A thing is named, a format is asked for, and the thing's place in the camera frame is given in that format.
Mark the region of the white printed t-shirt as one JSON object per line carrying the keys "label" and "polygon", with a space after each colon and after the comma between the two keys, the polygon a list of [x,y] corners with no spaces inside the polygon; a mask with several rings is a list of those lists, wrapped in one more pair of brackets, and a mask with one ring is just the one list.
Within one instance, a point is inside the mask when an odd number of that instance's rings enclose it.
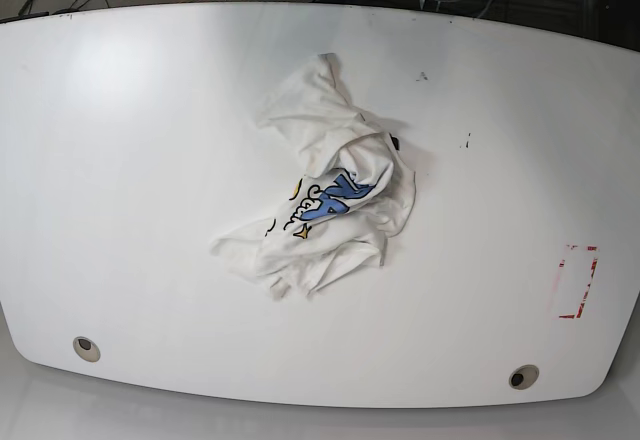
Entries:
{"label": "white printed t-shirt", "polygon": [[302,169],[274,216],[215,239],[211,254],[275,299],[307,296],[384,263],[412,212],[415,173],[393,136],[366,119],[339,84],[338,58],[319,54],[265,98],[254,121],[292,148]]}

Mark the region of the red tape rectangle marking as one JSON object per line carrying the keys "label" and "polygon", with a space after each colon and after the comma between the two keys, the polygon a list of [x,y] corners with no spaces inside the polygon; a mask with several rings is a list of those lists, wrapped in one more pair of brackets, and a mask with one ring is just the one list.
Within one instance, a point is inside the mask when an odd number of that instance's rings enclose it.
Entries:
{"label": "red tape rectangle marking", "polygon": [[560,319],[580,319],[598,265],[599,248],[595,245],[566,246],[558,268],[553,312]]}

